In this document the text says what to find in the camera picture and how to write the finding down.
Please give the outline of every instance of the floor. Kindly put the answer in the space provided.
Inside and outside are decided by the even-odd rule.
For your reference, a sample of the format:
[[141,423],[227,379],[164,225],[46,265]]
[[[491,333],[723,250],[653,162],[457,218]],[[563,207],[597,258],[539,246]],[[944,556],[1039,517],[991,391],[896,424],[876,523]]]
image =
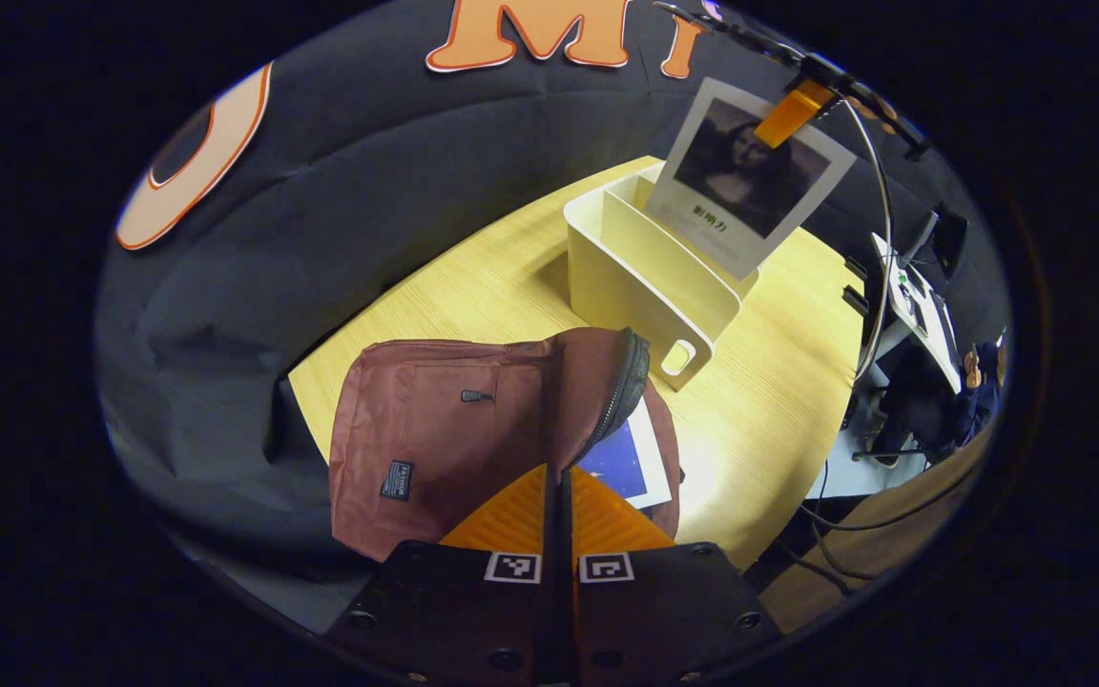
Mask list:
[[[829,479],[825,483],[825,497],[831,496],[866,496],[898,487],[923,470],[928,461],[923,456],[903,456],[898,459],[893,469],[886,468],[877,461],[852,461],[851,454],[866,450],[864,436],[870,435],[879,428],[876,417],[867,401],[867,390],[872,387],[882,387],[888,378],[879,366],[873,365],[864,378],[855,385],[858,391],[858,402],[851,413],[846,430],[837,434],[833,447],[829,450]],[[807,499],[815,499],[821,491],[821,479],[824,470],[817,475],[817,481],[808,490]]]

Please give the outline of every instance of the letter m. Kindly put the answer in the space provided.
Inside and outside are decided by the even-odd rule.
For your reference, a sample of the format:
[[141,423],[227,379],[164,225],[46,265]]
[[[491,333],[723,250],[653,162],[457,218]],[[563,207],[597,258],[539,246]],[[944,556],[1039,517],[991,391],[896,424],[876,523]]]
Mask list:
[[437,73],[454,73],[510,60],[515,44],[500,34],[507,12],[520,40],[539,60],[557,52],[577,23],[579,35],[567,45],[567,58],[584,65],[620,67],[629,58],[622,47],[628,3],[630,0],[457,0],[448,42],[426,56],[426,66]]

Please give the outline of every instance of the zipper pull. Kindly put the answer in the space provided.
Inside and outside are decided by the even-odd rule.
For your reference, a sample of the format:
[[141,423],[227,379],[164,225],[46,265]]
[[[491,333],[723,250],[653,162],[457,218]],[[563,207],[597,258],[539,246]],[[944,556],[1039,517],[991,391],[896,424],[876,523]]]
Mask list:
[[471,388],[460,391],[460,400],[466,403],[471,403],[471,401],[492,401],[493,399],[492,395],[484,395],[481,391],[474,391]]

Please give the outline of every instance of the backpack zipper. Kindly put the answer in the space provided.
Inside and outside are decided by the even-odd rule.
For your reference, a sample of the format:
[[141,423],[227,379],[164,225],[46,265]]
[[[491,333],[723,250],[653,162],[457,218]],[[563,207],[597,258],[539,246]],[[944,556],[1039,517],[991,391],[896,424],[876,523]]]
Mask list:
[[622,359],[622,366],[618,370],[617,381],[613,384],[613,392],[610,395],[610,400],[604,405],[601,419],[597,422],[597,429],[592,430],[591,436],[588,437],[588,441],[586,441],[584,447],[579,451],[579,455],[576,455],[575,459],[570,461],[570,464],[567,464],[567,469],[579,464],[579,461],[584,459],[588,455],[588,452],[591,452],[592,446],[597,446],[598,441],[603,439],[608,431],[610,431],[617,415],[617,410],[619,410],[619,403],[624,399],[630,383],[633,381],[632,370],[639,361],[640,353],[639,337],[629,326],[622,330],[622,334],[626,339],[626,352]]

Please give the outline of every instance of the white plastic box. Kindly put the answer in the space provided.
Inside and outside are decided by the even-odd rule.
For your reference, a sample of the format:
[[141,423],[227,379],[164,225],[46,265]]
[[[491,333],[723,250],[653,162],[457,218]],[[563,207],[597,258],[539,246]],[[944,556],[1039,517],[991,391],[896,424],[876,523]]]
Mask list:
[[567,202],[570,308],[593,326],[632,326],[651,369],[680,390],[714,357],[761,268],[737,279],[642,213],[663,163]]

